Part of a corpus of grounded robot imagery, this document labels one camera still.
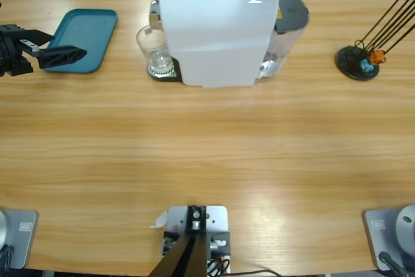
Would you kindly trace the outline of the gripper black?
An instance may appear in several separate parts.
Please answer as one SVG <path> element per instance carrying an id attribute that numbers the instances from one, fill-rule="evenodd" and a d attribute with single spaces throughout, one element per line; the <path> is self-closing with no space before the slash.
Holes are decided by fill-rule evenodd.
<path id="1" fill-rule="evenodd" d="M 22 48 L 18 46 L 21 40 L 44 45 L 53 39 L 53 35 L 40 30 L 25 30 L 15 24 L 1 25 L 1 76 L 18 76 L 33 72 L 30 62 L 23 57 Z M 38 65 L 46 69 L 73 64 L 86 55 L 87 50 L 72 45 L 42 49 L 38 55 Z"/>

